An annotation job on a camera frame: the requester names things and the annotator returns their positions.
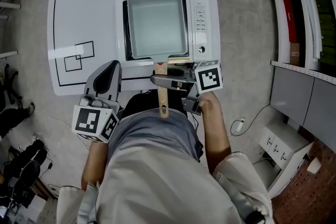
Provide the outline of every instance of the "person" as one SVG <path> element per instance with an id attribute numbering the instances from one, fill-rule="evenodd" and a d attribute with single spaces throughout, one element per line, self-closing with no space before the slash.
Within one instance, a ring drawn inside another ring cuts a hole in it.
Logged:
<path id="1" fill-rule="evenodd" d="M 29 107 L 24 109 L 20 100 L 18 100 L 18 109 L 10 108 L 0 113 L 0 136 L 4 138 L 5 135 L 24 119 L 29 118 L 35 111 L 34 103 L 30 103 Z"/>
<path id="2" fill-rule="evenodd" d="M 208 169 L 191 122 L 171 106 L 179 101 L 169 96 L 162 119 L 157 108 L 137 106 L 158 107 L 153 100 L 157 92 L 134 96 L 125 108 L 134 113 L 123 114 L 109 143 L 91 144 L 82 189 L 60 190 L 57 223 L 234 224 L 251 223 L 251 212 L 273 223 L 261 179 L 245 154 L 231 151 L 216 95 L 199 96 Z"/>

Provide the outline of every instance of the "hand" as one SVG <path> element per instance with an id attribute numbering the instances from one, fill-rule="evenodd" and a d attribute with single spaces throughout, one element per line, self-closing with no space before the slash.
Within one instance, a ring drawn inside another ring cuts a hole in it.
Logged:
<path id="1" fill-rule="evenodd" d="M 219 103 L 219 100 L 214 92 L 205 92 L 199 96 L 199 107 L 201 108 L 202 112 L 204 112 L 205 110 L 213 108 L 220 109 L 221 104 Z"/>

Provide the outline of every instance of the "black cable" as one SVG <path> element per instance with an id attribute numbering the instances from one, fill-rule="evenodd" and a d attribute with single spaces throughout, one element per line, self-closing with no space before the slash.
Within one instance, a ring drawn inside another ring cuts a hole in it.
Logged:
<path id="1" fill-rule="evenodd" d="M 43 174 L 37 179 L 37 180 L 40 180 L 42 177 L 43 177 L 43 175 L 48 171 L 49 169 L 46 169 L 44 172 L 43 172 Z"/>
<path id="2" fill-rule="evenodd" d="M 194 119 L 194 125 L 195 125 L 195 121 L 197 122 L 197 125 L 196 125 L 196 127 L 195 127 L 195 132 L 197 132 L 199 123 L 198 123 L 198 121 L 197 121 L 197 119 L 195 118 L 195 116 L 194 116 L 193 113 L 191 113 L 191 116 L 193 116 L 193 119 Z"/>
<path id="3" fill-rule="evenodd" d="M 252 124 L 253 124 L 254 121 L 256 120 L 257 116 L 260 114 L 260 112 L 261 112 L 264 108 L 268 107 L 269 105 L 270 105 L 270 104 L 267 104 L 266 106 L 264 106 L 262 109 L 259 110 L 258 114 L 257 114 L 257 115 L 254 117 L 254 119 L 252 120 L 250 126 L 249 126 L 244 132 L 242 132 L 241 134 L 236 134 L 237 132 L 232 133 L 232 126 L 233 126 L 233 124 L 234 124 L 235 122 L 237 122 L 237 121 L 240 121 L 240 120 L 235 120 L 235 121 L 231 124 L 231 127 L 230 127 L 230 134 L 233 135 L 233 136 L 241 136 L 241 135 L 245 134 L 245 133 L 248 131 L 248 129 L 250 129 L 250 127 L 252 126 Z"/>

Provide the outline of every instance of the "white cable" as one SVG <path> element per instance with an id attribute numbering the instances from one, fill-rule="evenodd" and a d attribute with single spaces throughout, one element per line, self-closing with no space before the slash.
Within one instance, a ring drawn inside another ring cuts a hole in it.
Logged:
<path id="1" fill-rule="evenodd" d="M 192 116 L 192 118 L 193 118 L 193 122 L 194 122 L 194 129 L 195 129 L 195 132 L 197 133 L 197 130 L 198 130 L 198 125 L 199 125 L 199 123 L 198 123 L 198 120 L 194 117 L 194 114 L 193 113 L 191 113 L 191 112 L 188 112 L 188 113 L 190 113 L 190 115 Z"/>
<path id="2" fill-rule="evenodd" d="M 27 100 L 26 100 L 24 97 L 22 97 L 22 99 L 23 99 L 28 105 L 30 105 L 30 103 L 28 103 Z M 62 120 L 59 120 L 59 119 L 56 119 L 56 118 L 54 118 L 54 117 L 52 117 L 52 116 L 47 115 L 46 113 L 42 112 L 41 110 L 38 110 L 38 109 L 36 109 L 36 108 L 35 108 L 35 110 L 38 111 L 38 112 L 40 112 L 41 114 L 47 116 L 48 118 L 51 118 L 51 119 L 53 119 L 53 120 L 55 120 L 55 121 L 59 121 L 59 122 L 61 122 L 61 123 L 64 123 L 64 124 L 67 125 L 67 126 L 70 128 L 70 130 L 71 130 L 71 127 L 70 127 L 70 121 L 72 120 L 72 118 L 70 118 L 70 119 L 68 120 L 68 123 L 66 123 L 65 121 L 62 121 Z M 76 137 L 79 139 L 80 142 L 82 142 L 82 144 L 85 146 L 85 148 L 86 148 L 87 150 L 90 150 L 89 147 L 82 141 L 82 139 L 80 139 L 77 135 L 76 135 Z"/>
<path id="3" fill-rule="evenodd" d="M 239 122 L 242 122 L 242 123 L 244 123 L 245 121 L 242 121 L 241 119 L 236 119 L 236 120 L 234 120 L 233 123 L 231 124 L 231 127 L 230 127 L 230 134 L 231 134 L 232 136 L 241 136 L 241 135 L 245 134 L 245 133 L 248 131 L 248 129 L 250 129 L 250 127 L 252 126 L 252 124 L 253 124 L 254 121 L 256 120 L 257 116 L 260 114 L 260 112 L 261 112 L 264 108 L 268 107 L 269 105 L 270 105 L 270 104 L 267 104 L 267 105 L 264 106 L 262 109 L 260 109 L 259 112 L 258 112 L 258 114 L 254 117 L 254 119 L 253 119 L 252 122 L 250 123 L 249 127 L 248 127 L 245 131 L 243 131 L 242 133 L 237 134 L 237 135 L 236 135 L 236 133 L 238 133 L 239 131 L 236 131 L 236 132 L 232 133 L 232 126 L 233 126 L 233 124 L 234 124 L 235 122 L 238 122 L 238 121 L 239 121 Z"/>

